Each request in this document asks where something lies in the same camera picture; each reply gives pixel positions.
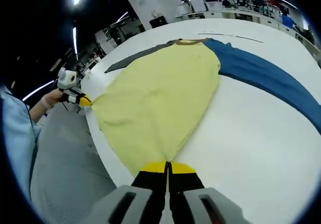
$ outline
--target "gray floor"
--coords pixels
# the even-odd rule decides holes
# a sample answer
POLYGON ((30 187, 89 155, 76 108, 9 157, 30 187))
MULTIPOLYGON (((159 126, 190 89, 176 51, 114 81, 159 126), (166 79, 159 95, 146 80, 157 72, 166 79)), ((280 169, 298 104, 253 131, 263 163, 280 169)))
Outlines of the gray floor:
POLYGON ((39 136, 31 198, 46 223, 78 223, 116 187, 94 147, 84 114, 57 104, 39 136))

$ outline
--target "human hand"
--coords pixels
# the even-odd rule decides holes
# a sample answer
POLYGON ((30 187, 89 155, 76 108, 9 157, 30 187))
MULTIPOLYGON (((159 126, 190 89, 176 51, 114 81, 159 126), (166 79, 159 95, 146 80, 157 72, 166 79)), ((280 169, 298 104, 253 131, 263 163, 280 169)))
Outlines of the human hand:
POLYGON ((59 89, 55 89, 45 96, 45 100, 49 105, 52 106, 56 103, 59 103, 59 99, 62 97, 62 95, 62 91, 60 91, 59 89))

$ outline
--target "white pillar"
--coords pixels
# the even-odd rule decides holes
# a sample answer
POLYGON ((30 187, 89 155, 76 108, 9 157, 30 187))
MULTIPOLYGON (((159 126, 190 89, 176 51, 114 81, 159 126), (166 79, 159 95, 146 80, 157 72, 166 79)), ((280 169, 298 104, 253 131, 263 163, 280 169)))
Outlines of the white pillar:
POLYGON ((176 9, 182 0, 128 0, 145 30, 151 29, 150 20, 164 16, 168 23, 177 21, 176 9))

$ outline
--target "light blue sleeve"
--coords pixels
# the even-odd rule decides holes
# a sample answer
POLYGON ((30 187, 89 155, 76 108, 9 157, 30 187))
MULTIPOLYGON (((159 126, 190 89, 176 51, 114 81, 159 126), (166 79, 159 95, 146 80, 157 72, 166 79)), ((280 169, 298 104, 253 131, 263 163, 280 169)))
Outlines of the light blue sleeve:
POLYGON ((3 99, 3 127, 8 157, 17 182, 30 201, 32 156, 41 128, 36 123, 31 124, 23 102, 7 94, 7 89, 1 89, 0 92, 3 99))

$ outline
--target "white table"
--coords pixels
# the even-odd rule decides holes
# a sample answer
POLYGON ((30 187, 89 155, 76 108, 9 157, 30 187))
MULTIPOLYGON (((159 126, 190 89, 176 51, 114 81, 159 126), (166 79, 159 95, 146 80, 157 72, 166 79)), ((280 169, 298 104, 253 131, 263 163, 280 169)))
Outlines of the white table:
MULTIPOLYGON (((182 21, 134 36, 91 70, 82 90, 92 99, 101 95, 124 69, 104 71, 139 51, 173 39, 206 37, 231 42, 279 66, 321 103, 321 70, 299 41, 271 27, 231 19, 182 21)), ((90 108, 86 117, 115 184, 131 184, 133 177, 108 145, 90 108)), ((233 200, 249 221, 278 224, 292 223, 313 197, 320 153, 320 134, 297 110, 265 91, 220 76, 205 117, 175 160, 194 167, 206 187, 233 200)))

